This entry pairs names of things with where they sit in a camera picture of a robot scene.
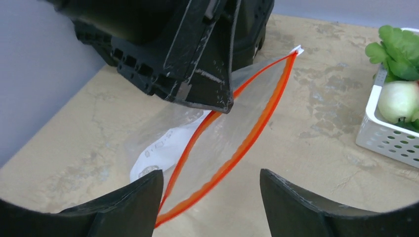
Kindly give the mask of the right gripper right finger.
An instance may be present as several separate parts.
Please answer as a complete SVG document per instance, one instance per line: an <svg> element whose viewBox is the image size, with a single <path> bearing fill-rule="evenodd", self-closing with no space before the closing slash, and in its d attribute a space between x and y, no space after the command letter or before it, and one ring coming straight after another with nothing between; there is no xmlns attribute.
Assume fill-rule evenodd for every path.
<svg viewBox="0 0 419 237"><path fill-rule="evenodd" d="M389 212L344 205L279 176L259 175L263 205L273 237L417 237L419 204Z"/></svg>

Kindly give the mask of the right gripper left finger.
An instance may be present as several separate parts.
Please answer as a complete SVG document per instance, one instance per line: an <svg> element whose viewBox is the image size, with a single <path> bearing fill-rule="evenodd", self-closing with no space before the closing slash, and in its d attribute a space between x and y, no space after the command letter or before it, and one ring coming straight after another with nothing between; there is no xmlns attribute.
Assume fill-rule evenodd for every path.
<svg viewBox="0 0 419 237"><path fill-rule="evenodd" d="M154 170L138 180L59 213L42 213L0 201L2 237L150 237L164 177Z"/></svg>

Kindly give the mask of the clear zip top bag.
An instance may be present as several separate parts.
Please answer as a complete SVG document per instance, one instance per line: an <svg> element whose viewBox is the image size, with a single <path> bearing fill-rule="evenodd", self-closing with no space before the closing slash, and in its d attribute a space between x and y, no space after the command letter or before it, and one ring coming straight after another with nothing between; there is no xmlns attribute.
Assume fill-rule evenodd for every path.
<svg viewBox="0 0 419 237"><path fill-rule="evenodd" d="M301 46L289 55L232 73L227 114L169 104L124 143L131 182L154 170L164 176L156 226L191 208L245 156L268 124Z"/></svg>

